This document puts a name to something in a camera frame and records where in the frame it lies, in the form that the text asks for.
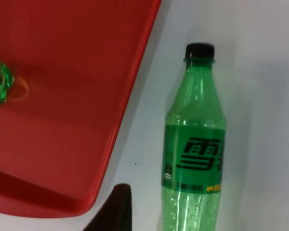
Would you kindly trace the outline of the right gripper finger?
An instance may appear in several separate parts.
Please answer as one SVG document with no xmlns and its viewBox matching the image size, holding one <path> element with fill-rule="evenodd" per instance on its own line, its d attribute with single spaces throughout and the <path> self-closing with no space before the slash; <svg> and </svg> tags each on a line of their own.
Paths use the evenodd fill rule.
<svg viewBox="0 0 289 231">
<path fill-rule="evenodd" d="M 111 194 L 84 231 L 132 231 L 131 187 L 121 183 Z"/>
</svg>

